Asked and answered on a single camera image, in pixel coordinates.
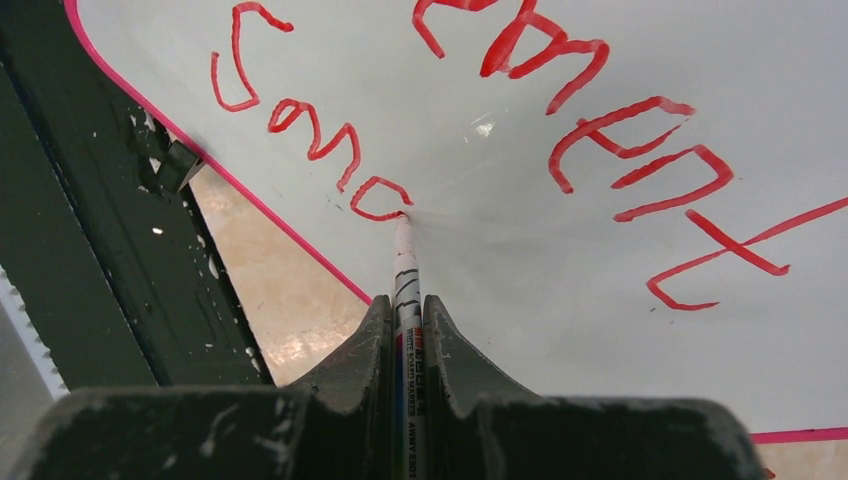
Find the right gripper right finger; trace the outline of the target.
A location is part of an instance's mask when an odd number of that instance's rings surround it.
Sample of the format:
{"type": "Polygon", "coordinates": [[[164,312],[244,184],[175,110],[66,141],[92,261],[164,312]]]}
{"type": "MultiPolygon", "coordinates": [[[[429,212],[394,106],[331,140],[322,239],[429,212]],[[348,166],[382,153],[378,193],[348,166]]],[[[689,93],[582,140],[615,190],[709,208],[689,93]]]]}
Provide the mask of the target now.
{"type": "Polygon", "coordinates": [[[691,398],[541,396],[423,304],[435,479],[763,479],[746,428],[691,398]]]}

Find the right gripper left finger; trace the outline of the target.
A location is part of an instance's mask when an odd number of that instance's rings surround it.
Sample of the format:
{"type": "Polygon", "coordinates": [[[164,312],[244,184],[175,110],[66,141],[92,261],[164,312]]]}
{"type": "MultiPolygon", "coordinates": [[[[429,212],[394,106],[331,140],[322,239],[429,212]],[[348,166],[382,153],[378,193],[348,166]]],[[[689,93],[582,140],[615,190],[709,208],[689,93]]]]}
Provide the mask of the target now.
{"type": "Polygon", "coordinates": [[[386,340],[373,299],[358,329],[285,387],[86,388],[53,406],[13,479],[387,479],[386,340]]]}

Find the pink framed whiteboard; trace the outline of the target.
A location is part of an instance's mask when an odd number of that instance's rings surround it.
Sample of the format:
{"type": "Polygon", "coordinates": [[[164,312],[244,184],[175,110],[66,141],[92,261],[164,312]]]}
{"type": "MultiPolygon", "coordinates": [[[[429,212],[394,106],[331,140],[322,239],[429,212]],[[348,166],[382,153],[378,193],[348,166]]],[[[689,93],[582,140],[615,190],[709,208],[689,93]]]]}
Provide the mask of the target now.
{"type": "Polygon", "coordinates": [[[547,395],[847,435],[843,1],[69,1],[102,71],[359,297],[547,395]]]}

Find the red whiteboard marker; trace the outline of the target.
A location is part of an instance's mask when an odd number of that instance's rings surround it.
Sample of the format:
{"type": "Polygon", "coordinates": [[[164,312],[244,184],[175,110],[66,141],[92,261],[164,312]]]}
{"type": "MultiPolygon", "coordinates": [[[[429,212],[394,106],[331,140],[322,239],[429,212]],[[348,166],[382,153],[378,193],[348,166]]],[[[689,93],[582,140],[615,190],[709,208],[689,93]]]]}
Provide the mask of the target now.
{"type": "Polygon", "coordinates": [[[394,236],[395,433],[397,477],[426,479],[426,365],[419,267],[411,222],[402,214],[394,236]]]}

